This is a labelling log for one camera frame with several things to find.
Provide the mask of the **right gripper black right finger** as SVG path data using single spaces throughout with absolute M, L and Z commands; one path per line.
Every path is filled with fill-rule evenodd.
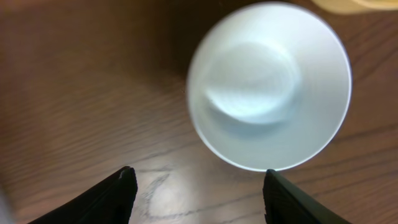
M 262 192 L 267 224 L 350 224 L 275 170 L 267 170 Z

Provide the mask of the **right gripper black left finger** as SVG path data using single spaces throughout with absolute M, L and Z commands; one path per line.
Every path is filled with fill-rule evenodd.
M 135 170 L 125 166 L 31 224 L 128 224 L 137 191 Z

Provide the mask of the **white bowl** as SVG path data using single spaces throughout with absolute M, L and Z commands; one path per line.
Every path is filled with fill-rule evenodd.
M 200 139 L 242 169 L 286 170 L 333 139 L 352 93 L 349 57 L 335 31 L 306 8 L 261 2 L 217 23 L 187 77 Z

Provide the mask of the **yellow bowl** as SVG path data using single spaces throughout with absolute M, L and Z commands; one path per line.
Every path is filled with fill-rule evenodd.
M 312 0 L 312 2 L 335 14 L 397 10 L 397 0 Z

